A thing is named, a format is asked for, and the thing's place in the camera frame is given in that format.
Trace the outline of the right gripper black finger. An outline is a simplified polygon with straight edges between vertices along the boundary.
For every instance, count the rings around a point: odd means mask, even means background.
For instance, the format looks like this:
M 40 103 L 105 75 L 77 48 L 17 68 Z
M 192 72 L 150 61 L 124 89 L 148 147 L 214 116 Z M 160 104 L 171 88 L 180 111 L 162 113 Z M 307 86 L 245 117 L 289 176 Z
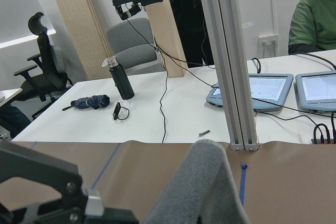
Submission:
M 23 178 L 58 191 L 59 199 L 9 210 L 1 205 L 1 223 L 138 223 L 128 209 L 106 208 L 98 191 L 82 187 L 77 165 L 1 141 L 1 182 Z

